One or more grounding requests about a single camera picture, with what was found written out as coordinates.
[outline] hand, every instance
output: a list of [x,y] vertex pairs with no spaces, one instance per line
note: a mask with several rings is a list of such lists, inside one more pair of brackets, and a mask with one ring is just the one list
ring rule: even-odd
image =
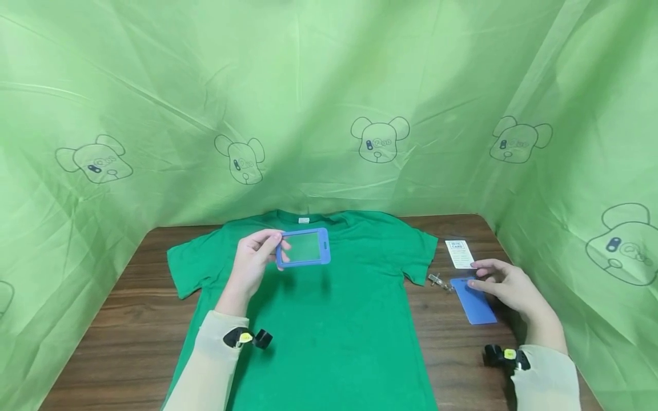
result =
[[473,262],[471,266],[478,269],[475,273],[478,278],[493,275],[484,281],[470,280],[470,288],[496,296],[503,304],[518,311],[526,319],[553,311],[519,267],[494,258]]
[[[274,251],[279,243],[284,250],[290,250],[290,244],[282,240],[280,230],[261,230],[241,239],[226,288],[253,297],[263,280],[265,266],[276,261]],[[290,261],[285,252],[282,252],[281,257],[284,262]]]
[[[284,250],[290,250],[290,244],[282,239],[281,233],[280,230],[261,230],[238,241],[233,270],[217,301],[216,312],[235,317],[247,314],[247,305],[261,285],[265,266],[276,260],[273,254],[276,246],[280,243]],[[281,254],[283,261],[290,261],[285,253]]]

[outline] blue card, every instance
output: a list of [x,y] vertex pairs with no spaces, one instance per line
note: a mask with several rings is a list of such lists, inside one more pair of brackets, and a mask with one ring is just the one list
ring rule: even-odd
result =
[[453,278],[450,280],[450,285],[455,288],[459,301],[461,301],[461,305],[464,307],[468,322],[474,326],[498,322],[484,293],[468,286],[470,279],[474,278]]

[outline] blue badge holder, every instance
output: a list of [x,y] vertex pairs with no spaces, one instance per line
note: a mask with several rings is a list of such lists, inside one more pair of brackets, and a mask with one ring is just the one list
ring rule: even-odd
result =
[[[326,228],[287,231],[283,233],[283,238],[292,248],[286,251],[290,261],[284,262],[281,257],[281,244],[276,247],[276,265],[281,268],[315,266],[329,264],[331,261],[329,233]],[[298,254],[300,248],[304,248],[302,255]]]

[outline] beige sleeve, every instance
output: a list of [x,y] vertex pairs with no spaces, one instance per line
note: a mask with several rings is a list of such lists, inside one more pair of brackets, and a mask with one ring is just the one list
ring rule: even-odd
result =
[[522,345],[529,370],[512,376],[518,411],[580,411],[576,366],[569,356],[539,345]]
[[194,349],[163,411],[219,411],[226,408],[241,349],[224,343],[247,318],[210,311],[199,328]]

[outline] cartoon bear logo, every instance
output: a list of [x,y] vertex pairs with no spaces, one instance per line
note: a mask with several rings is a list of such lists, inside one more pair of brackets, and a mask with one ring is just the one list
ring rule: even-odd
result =
[[14,299],[14,287],[10,283],[0,281],[0,318],[7,312]]
[[124,147],[113,137],[101,134],[94,144],[79,149],[58,149],[55,158],[67,172],[82,170],[92,183],[102,184],[126,178],[132,168],[121,159],[126,154]]
[[370,162],[389,162],[397,156],[397,142],[409,135],[409,123],[395,117],[389,123],[373,123],[359,117],[352,123],[352,135],[361,140],[359,155]]
[[228,169],[238,183],[251,185],[263,180],[258,164],[265,161],[265,150],[260,141],[251,139],[247,144],[234,143],[225,135],[218,135],[215,148],[228,157]]
[[658,273],[655,250],[658,228],[649,220],[649,210],[638,203],[608,208],[601,216],[606,233],[585,246],[594,264],[630,285],[651,285]]
[[512,116],[501,118],[493,132],[497,139],[489,155],[496,160],[516,164],[528,161],[534,147],[543,149],[553,137],[553,128],[549,124],[534,127],[518,124]]

